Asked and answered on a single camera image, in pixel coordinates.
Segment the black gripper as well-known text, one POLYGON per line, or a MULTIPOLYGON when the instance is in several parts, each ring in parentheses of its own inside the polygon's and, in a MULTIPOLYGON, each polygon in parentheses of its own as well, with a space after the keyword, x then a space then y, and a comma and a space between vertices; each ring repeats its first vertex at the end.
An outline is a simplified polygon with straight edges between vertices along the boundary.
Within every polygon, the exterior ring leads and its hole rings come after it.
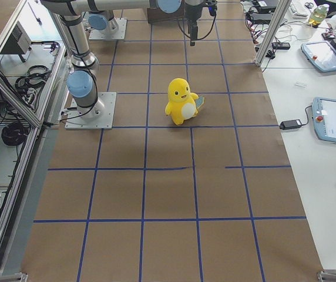
POLYGON ((209 14, 215 17, 217 14, 216 0, 185 0, 184 14, 188 20, 188 32, 190 37, 190 46, 195 46, 198 40, 198 25, 197 20, 202 16, 203 8, 209 10, 209 14))

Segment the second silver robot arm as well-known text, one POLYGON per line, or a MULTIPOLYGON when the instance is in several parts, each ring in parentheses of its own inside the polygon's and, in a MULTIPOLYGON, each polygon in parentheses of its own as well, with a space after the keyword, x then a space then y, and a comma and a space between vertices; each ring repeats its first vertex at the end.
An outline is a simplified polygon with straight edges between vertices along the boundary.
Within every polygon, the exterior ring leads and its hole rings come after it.
POLYGON ((119 29, 112 10, 88 12, 88 25, 101 33, 115 33, 119 29))

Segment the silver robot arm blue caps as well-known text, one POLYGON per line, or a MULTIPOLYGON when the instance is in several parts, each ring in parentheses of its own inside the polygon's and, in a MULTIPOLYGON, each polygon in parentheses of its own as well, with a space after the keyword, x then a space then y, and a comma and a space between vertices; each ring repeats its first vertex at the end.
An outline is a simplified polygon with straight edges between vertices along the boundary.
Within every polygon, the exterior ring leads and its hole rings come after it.
POLYGON ((42 5, 58 18, 56 27, 69 50, 73 72, 66 85, 73 97, 76 113, 65 119, 65 126, 71 129, 110 129, 113 123, 116 93, 100 92, 96 72, 98 59, 90 50, 83 25, 83 14, 87 12, 88 23, 98 31, 115 32, 118 29, 113 11, 115 9, 160 9, 166 14, 184 7, 190 44, 199 41, 197 21, 202 9, 207 7, 216 16, 216 1, 42 1, 42 5))

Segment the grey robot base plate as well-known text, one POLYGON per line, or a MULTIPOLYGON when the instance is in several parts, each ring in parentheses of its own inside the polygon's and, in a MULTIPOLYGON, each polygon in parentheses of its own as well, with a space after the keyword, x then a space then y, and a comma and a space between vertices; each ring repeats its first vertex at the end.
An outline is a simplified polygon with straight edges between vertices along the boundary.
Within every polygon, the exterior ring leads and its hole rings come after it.
POLYGON ((98 102, 86 115, 79 116, 77 110, 70 111, 65 118, 67 130, 109 130, 113 125, 116 92, 99 92, 98 102))

